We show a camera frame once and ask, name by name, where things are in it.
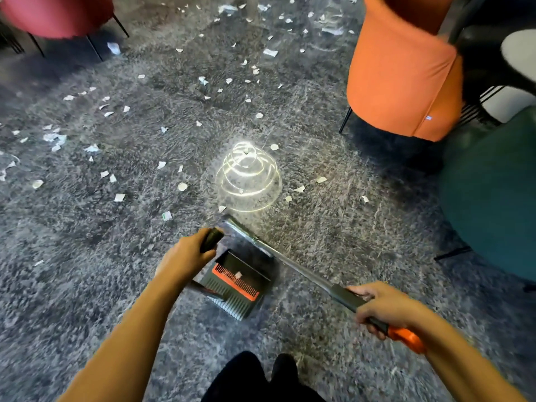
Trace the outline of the person's right hand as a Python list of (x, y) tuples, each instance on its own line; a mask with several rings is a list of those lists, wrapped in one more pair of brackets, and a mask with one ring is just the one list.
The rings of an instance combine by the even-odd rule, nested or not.
[(417, 334), (419, 330), (415, 325), (414, 319), (421, 317), (423, 305), (386, 283), (377, 281), (369, 284), (374, 284), (378, 292), (377, 297), (358, 308), (355, 314), (356, 321), (361, 325), (365, 325), (368, 332), (380, 340), (386, 340), (387, 335), (381, 333), (375, 325), (369, 323), (371, 318), (376, 318), (390, 326), (407, 329)]

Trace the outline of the person's left hand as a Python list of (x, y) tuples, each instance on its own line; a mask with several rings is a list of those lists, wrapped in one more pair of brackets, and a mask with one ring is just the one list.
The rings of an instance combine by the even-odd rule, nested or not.
[(174, 290), (183, 290), (205, 267), (198, 265), (197, 255), (202, 252), (202, 244), (210, 231), (210, 228), (202, 228), (191, 236), (180, 238), (164, 255), (153, 280)]

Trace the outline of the grey dustpan with orange comb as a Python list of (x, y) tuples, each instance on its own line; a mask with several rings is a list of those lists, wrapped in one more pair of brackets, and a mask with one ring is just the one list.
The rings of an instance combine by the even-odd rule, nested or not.
[[(253, 311), (272, 286), (277, 275), (275, 259), (258, 250), (241, 236), (238, 243), (224, 247), (207, 272), (193, 280), (195, 290), (237, 321), (243, 321)], [(234, 275), (240, 271), (241, 279)]]

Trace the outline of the grey broom with orange grip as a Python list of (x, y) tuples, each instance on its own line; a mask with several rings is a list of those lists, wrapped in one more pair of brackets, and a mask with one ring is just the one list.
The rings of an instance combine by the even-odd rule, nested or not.
[[(240, 224), (232, 216), (223, 216), (222, 221), (226, 227), (237, 233), (238, 236), (241, 236), (243, 239), (255, 246), (258, 250), (267, 254), (269, 257), (275, 258), (276, 260), (298, 272), (303, 277), (307, 278), (310, 282), (328, 293), (333, 300), (345, 306), (353, 313), (356, 313), (359, 307), (366, 304), (367, 301), (364, 298), (353, 293), (349, 289), (346, 289), (340, 284), (334, 284), (327, 281), (325, 278), (297, 264), (278, 250), (272, 248), (270, 245), (258, 238), (254, 233), (246, 229), (245, 226)], [(386, 322), (375, 317), (367, 318), (365, 322), (366, 324), (374, 325), (378, 331), (382, 332), (391, 340), (403, 343), (416, 354), (424, 354), (426, 351), (422, 340), (415, 333), (408, 329), (387, 324)]]

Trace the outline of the person's left forearm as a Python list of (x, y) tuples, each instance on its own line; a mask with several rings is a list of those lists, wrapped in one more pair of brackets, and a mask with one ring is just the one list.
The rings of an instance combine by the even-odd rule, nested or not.
[(168, 316), (191, 280), (162, 267), (57, 402), (142, 402)]

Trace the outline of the person's right forearm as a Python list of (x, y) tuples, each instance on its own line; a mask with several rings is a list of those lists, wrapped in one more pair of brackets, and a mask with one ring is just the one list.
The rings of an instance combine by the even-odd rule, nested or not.
[(423, 342), (425, 357), (456, 402), (528, 402), (446, 320), (419, 304), (407, 324)]

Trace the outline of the person's black trousers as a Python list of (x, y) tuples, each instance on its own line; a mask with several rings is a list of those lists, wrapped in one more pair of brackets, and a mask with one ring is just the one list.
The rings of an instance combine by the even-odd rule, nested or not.
[(271, 379), (266, 378), (258, 357), (251, 351), (234, 356), (218, 373), (200, 402), (326, 402), (301, 383), (291, 354), (277, 356)]

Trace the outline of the scattered white paper scraps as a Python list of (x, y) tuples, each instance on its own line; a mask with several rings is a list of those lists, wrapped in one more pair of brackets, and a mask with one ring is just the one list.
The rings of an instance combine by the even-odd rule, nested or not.
[(363, 0), (115, 0), (130, 37), (0, 63), (0, 271), (136, 265), (213, 223), (240, 141), (282, 193), (241, 215), (303, 258), (341, 229), (336, 137)]

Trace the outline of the dark green upholstered chair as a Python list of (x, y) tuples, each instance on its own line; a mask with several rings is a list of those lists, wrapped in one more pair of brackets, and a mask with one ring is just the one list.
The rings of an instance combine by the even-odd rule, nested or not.
[(439, 202), (466, 251), (536, 293), (536, 106), (493, 128), (469, 123), (453, 131)]

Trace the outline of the orange upholstered chair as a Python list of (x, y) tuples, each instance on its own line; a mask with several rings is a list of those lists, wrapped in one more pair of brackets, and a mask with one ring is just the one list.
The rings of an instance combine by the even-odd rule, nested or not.
[(370, 126), (438, 142), (463, 107), (463, 60), (438, 35), (453, 0), (364, 0), (348, 74), (348, 111)]

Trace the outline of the black and white chair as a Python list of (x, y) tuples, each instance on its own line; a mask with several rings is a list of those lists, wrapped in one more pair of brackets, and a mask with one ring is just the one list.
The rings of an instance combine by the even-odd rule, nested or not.
[(536, 30), (536, 0), (456, 0), (448, 41), (463, 59), (463, 99), (457, 127), (479, 121), (498, 126), (484, 103), (506, 91), (521, 90), (536, 98), (536, 80), (522, 74), (504, 57), (501, 47), (509, 35)]

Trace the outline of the red upholstered chair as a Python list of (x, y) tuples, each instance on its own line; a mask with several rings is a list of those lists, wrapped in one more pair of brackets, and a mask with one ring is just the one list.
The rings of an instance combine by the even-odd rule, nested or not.
[(48, 40), (84, 37), (100, 60), (90, 38), (110, 19), (129, 37), (115, 15), (113, 0), (0, 0), (0, 13), (17, 29), (27, 33), (41, 55), (36, 37)]

